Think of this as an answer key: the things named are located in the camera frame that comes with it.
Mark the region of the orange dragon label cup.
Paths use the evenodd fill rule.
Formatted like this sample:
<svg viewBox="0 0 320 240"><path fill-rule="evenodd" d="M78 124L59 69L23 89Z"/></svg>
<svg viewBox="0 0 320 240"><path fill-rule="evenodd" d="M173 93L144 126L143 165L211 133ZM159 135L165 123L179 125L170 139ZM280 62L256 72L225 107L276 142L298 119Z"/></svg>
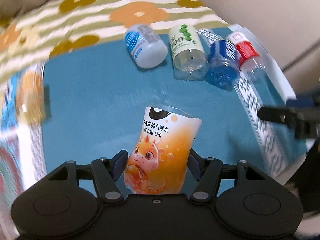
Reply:
<svg viewBox="0 0 320 240"><path fill-rule="evenodd" d="M125 186L135 194L179 193L201 124L201 119L178 108L148 105L139 139L125 166Z"/></svg>

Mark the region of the red label clear cup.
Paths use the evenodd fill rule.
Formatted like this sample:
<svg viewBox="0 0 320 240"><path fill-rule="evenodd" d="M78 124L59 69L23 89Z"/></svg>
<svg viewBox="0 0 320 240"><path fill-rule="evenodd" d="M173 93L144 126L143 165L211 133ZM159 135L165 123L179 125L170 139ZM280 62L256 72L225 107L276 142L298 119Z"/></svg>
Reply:
<svg viewBox="0 0 320 240"><path fill-rule="evenodd" d="M234 31L227 36L227 40L235 45L239 68L248 80L254 82L264 76L266 66L263 59L244 33Z"/></svg>

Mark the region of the blue plastic cup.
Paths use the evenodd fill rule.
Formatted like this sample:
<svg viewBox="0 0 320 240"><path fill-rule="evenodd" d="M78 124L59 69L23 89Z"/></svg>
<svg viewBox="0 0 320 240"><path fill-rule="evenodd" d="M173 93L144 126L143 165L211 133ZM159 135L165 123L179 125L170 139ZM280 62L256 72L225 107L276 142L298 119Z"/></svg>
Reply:
<svg viewBox="0 0 320 240"><path fill-rule="evenodd" d="M237 50L232 42L217 40L210 47L205 80L215 87L232 90L239 79Z"/></svg>

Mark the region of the yellow label clear cup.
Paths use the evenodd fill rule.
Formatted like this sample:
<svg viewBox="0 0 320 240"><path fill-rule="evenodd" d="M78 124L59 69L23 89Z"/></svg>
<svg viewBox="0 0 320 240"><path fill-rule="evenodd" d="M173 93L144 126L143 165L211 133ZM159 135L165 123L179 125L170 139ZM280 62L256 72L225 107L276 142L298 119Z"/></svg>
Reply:
<svg viewBox="0 0 320 240"><path fill-rule="evenodd" d="M17 120L29 126L39 125L46 117L43 77L25 72L18 81L15 98Z"/></svg>

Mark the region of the green label clear cup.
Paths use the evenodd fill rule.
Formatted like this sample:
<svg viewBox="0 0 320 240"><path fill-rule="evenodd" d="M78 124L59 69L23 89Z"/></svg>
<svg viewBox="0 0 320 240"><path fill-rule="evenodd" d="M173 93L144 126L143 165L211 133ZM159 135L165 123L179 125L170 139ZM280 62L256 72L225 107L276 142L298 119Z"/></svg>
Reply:
<svg viewBox="0 0 320 240"><path fill-rule="evenodd" d="M193 25L182 23L169 31L174 77L181 80L202 80L207 71L207 58Z"/></svg>

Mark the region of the white blue label cup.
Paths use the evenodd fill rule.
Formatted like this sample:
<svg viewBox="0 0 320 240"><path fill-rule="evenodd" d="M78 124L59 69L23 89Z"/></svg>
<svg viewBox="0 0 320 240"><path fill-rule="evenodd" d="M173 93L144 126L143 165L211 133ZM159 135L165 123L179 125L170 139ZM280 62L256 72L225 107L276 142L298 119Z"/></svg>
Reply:
<svg viewBox="0 0 320 240"><path fill-rule="evenodd" d="M142 69L159 66L167 57L168 48L161 37L146 24L135 24L124 34L127 51Z"/></svg>

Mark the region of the teal patterned tablecloth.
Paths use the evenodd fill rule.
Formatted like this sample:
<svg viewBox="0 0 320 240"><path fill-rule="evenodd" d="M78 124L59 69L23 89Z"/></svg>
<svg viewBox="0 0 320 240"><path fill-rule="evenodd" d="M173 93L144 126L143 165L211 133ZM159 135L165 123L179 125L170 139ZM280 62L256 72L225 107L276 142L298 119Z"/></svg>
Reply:
<svg viewBox="0 0 320 240"><path fill-rule="evenodd" d="M62 54L30 70L44 75L47 117L40 126L17 126L14 100L22 73L14 74L1 124L1 199L8 205L65 161L88 164L132 150L147 106L176 107L200 118L193 149L202 157L247 160L281 184L308 150L286 126L257 117L261 105L283 107L292 96L283 76L256 83L240 77L231 90L177 80L171 57L141 70L123 40Z"/></svg>

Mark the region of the floral striped bed quilt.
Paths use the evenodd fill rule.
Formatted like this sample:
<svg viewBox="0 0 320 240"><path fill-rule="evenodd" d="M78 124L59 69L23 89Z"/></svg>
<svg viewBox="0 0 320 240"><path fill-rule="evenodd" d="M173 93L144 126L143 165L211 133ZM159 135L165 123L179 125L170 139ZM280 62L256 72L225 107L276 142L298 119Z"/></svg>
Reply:
<svg viewBox="0 0 320 240"><path fill-rule="evenodd" d="M147 24L166 34L176 24L197 29L227 23L199 0L54 0L1 22L1 83L33 63L86 46L121 40Z"/></svg>

